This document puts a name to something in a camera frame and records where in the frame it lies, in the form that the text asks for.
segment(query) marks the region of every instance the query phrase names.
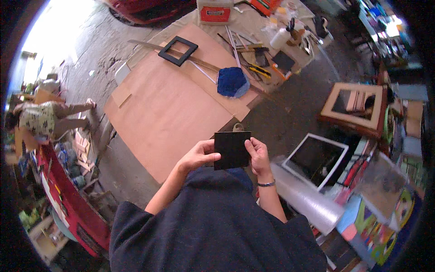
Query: orange plastic container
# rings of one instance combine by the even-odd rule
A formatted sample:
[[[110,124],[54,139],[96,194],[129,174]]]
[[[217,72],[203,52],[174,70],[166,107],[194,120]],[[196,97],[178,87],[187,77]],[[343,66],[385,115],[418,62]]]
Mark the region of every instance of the orange plastic container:
[[[249,0],[249,2],[266,16],[270,16],[281,5],[282,0]]]

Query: floral shirt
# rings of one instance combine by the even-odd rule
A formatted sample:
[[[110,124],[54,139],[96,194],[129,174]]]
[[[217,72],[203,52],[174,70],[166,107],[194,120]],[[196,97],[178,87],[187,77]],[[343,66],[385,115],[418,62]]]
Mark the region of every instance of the floral shirt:
[[[52,103],[23,106],[20,114],[20,128],[27,128],[33,136],[52,136],[54,132],[54,110]]]

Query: hand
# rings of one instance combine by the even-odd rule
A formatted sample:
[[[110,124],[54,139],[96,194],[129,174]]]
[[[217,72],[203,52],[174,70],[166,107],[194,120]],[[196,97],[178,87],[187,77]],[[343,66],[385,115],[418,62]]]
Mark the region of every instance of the hand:
[[[268,148],[265,144],[251,137],[251,140],[245,141],[245,147],[251,155],[252,173],[257,176],[264,176],[272,172],[269,164]]]
[[[177,164],[187,174],[207,162],[220,159],[221,154],[214,153],[214,139],[211,139],[199,141]]]

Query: white picture frame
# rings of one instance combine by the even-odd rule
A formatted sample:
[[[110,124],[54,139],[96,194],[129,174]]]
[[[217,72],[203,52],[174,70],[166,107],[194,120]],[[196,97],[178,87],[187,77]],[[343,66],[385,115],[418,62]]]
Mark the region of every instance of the white picture frame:
[[[338,158],[337,162],[335,163],[335,165],[332,167],[332,169],[329,171],[328,175],[325,177],[325,179],[323,180],[323,182],[317,187],[314,183],[312,183],[309,179],[305,178],[304,176],[302,176],[301,174],[299,174],[297,171],[295,171],[294,169],[292,169],[291,167],[289,167],[287,165],[287,162],[291,159],[291,157],[293,157],[293,155],[299,150],[299,148],[305,143],[305,141],[308,139],[308,137],[320,140],[320,141],[324,141],[326,143],[329,144],[333,144],[335,146],[341,147],[343,148],[343,152],[341,153],[340,157]],[[333,173],[335,172],[335,170],[337,169],[337,167],[340,165],[341,161],[343,160],[344,156],[346,155],[346,152],[348,151],[349,146],[346,144],[342,144],[330,139],[327,139],[325,137],[322,136],[318,136],[312,133],[307,133],[307,135],[305,136],[305,138],[299,143],[299,145],[293,150],[293,152],[290,154],[290,156],[281,164],[282,167],[286,170],[288,170],[289,172],[291,172],[292,174],[294,174],[295,176],[297,176],[298,178],[300,178],[303,182],[305,182],[306,184],[308,184],[310,187],[312,187],[314,190],[316,191],[320,191],[323,186],[325,186],[325,184],[328,182],[329,178],[331,178],[331,176],[333,175]]]

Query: left hand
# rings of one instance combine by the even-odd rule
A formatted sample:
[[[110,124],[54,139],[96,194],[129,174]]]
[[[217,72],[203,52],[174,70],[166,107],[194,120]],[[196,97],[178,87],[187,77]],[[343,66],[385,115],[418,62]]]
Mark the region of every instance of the left hand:
[[[199,141],[177,164],[182,171],[188,173],[207,162],[220,159],[221,154],[214,153],[214,139],[211,139]]]

